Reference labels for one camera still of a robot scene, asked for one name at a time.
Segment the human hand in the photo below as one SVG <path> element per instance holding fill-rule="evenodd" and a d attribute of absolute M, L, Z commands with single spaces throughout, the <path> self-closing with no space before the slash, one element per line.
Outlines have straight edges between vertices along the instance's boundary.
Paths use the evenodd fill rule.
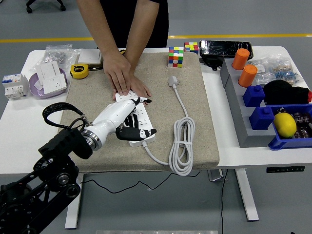
<path fill-rule="evenodd" d="M 151 91 L 147 86 L 139 80 L 134 74 L 130 73 L 130 89 L 136 93 L 138 97 L 148 98 L 151 97 Z"/>
<path fill-rule="evenodd" d="M 104 72 L 109 79 L 114 95 L 128 95 L 130 91 L 130 63 L 119 52 L 114 51 L 103 55 Z"/>

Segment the white cable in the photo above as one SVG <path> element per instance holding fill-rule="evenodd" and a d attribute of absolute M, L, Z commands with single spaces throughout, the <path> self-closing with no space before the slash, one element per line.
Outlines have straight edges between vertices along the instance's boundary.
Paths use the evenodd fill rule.
<path fill-rule="evenodd" d="M 171 170 L 180 176 L 187 176 L 193 167 L 193 138 L 195 135 L 195 122 L 188 117 L 185 106 L 177 92 L 176 85 L 172 85 L 175 94 L 185 113 L 184 118 L 177 120 L 174 124 L 174 142 L 169 154 L 169 162 L 162 162 L 152 155 L 147 147 L 146 142 L 142 143 L 147 154 L 157 163 L 162 165 L 169 165 Z M 179 148 L 183 147 L 181 155 L 179 155 Z"/>

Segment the white robotic hand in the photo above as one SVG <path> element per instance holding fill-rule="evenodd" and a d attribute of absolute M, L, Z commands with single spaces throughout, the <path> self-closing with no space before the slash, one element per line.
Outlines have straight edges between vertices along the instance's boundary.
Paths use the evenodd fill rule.
<path fill-rule="evenodd" d="M 142 102 L 150 103 L 145 97 L 115 102 L 108 105 L 81 134 L 85 137 L 93 151 L 100 149 L 109 134 L 116 133 L 121 140 L 143 140 L 156 133 L 155 129 L 141 130 L 134 127 L 120 126 L 126 119 L 132 118 L 131 113 Z"/>

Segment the gray box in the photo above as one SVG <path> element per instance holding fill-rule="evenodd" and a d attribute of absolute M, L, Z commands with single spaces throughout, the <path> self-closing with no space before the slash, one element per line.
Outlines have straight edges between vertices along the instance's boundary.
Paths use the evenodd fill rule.
<path fill-rule="evenodd" d="M 241 148 L 267 147 L 276 136 L 275 130 L 272 124 L 267 130 L 252 129 L 249 117 L 254 112 L 255 107 L 245 106 L 243 95 L 247 88 L 238 84 L 242 71 L 232 67 L 233 60 L 233 58 L 224 59 L 220 75 L 228 98 L 239 146 Z M 261 102 L 260 106 L 265 106 L 264 101 Z"/>

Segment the robotic arm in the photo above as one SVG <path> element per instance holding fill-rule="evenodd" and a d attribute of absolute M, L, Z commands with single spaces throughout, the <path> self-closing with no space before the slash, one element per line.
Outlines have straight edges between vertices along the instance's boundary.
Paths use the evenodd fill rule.
<path fill-rule="evenodd" d="M 46 123 L 64 128 L 39 149 L 42 158 L 34 165 L 34 171 L 19 181 L 1 185 L 0 188 L 0 234 L 39 234 L 80 193 L 76 183 L 79 169 L 70 159 L 74 152 L 88 159 L 92 152 L 104 146 L 106 137 L 116 133 L 122 140 L 143 140 L 156 133 L 155 129 L 140 130 L 123 127 L 121 124 L 146 98 L 136 98 L 110 104 L 89 123 L 85 115 L 68 103 L 56 103 L 44 109 Z M 80 114 L 70 126 L 59 125 L 48 120 L 48 116 L 60 110 L 72 110 Z M 81 120 L 83 127 L 72 128 Z M 29 183 L 35 179 L 39 185 L 32 189 Z M 50 192 L 57 194 L 51 198 Z"/>

